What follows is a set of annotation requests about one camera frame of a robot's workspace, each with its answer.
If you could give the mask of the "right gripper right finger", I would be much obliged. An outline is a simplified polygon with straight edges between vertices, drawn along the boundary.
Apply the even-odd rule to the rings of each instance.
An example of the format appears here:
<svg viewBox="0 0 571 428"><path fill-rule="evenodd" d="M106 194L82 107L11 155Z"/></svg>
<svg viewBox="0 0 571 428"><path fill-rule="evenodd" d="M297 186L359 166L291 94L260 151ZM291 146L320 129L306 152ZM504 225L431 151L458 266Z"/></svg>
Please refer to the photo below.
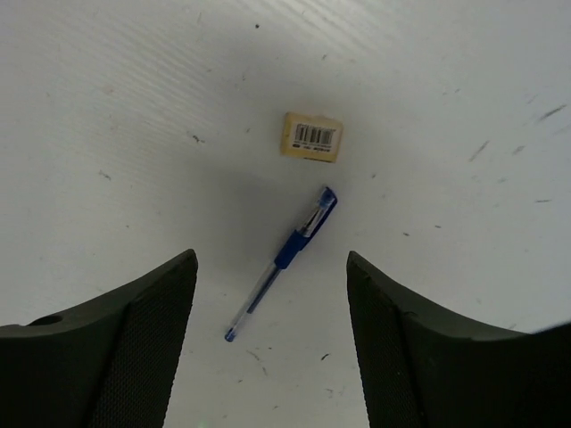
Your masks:
<svg viewBox="0 0 571 428"><path fill-rule="evenodd" d="M521 333L464 317L356 252L346 274L371 426L569 426L569 324Z"/></svg>

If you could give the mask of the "beige barcode eraser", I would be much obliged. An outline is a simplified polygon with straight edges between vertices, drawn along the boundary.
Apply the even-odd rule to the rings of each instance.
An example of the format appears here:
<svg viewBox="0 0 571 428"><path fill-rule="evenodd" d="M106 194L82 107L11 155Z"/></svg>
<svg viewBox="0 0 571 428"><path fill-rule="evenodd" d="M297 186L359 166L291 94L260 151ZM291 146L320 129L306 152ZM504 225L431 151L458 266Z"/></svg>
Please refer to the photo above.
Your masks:
<svg viewBox="0 0 571 428"><path fill-rule="evenodd" d="M280 153L296 159L335 163L342 138L341 121L289 111L285 115Z"/></svg>

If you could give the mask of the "blue ballpoint pen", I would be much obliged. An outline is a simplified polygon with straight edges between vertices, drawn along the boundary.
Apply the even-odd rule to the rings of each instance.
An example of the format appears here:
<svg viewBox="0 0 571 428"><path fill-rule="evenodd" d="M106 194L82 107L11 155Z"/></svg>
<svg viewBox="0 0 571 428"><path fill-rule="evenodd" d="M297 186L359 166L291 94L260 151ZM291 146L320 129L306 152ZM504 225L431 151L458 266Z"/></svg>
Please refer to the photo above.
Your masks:
<svg viewBox="0 0 571 428"><path fill-rule="evenodd" d="M311 208L307 218L289 235L276 257L254 286L244 305L232 320L232 323L224 334L225 341L232 342L237 337L244 321L257 309L263 297L279 275L288 269L298 253L302 251L318 233L337 203L338 198L335 192L330 187L325 186L315 205Z"/></svg>

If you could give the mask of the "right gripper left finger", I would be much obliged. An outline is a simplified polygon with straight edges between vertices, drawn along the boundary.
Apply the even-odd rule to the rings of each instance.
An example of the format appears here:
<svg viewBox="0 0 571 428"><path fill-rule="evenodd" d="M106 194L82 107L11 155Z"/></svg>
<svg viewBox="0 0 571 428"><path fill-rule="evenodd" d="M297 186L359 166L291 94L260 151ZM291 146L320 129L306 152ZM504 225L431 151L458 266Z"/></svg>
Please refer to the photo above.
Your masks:
<svg viewBox="0 0 571 428"><path fill-rule="evenodd" d="M161 427L197 278L192 250L29 325L1 328L3 427Z"/></svg>

